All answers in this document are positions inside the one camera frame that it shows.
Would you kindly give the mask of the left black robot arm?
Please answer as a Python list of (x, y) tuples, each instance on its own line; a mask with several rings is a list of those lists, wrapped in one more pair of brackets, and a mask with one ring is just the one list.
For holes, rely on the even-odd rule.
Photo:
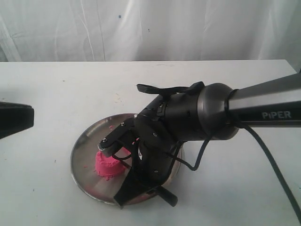
[(34, 126), (34, 109), (30, 105), (0, 103), (0, 138), (11, 136)]

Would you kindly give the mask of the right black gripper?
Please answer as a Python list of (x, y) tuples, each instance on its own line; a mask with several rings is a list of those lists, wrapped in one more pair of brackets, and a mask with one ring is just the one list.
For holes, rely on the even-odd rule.
[(159, 186), (159, 197), (175, 207), (178, 197), (160, 185), (168, 180), (174, 165), (168, 155), (174, 155), (183, 142), (183, 96), (157, 96), (137, 115), (134, 125), (142, 154), (136, 167), (139, 178)]

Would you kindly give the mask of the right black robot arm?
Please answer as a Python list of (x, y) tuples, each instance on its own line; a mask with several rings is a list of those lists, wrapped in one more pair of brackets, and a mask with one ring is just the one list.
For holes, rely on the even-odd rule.
[(139, 84), (137, 89), (156, 97), (134, 119), (138, 145), (131, 152), (131, 170), (114, 196), (120, 206), (145, 193), (175, 206), (177, 197), (162, 185), (185, 142), (202, 141), (195, 164), (189, 166), (195, 171), (211, 140), (231, 139), (240, 128), (253, 133), (255, 127), (301, 125), (299, 73), (244, 89), (203, 82), (173, 88)]

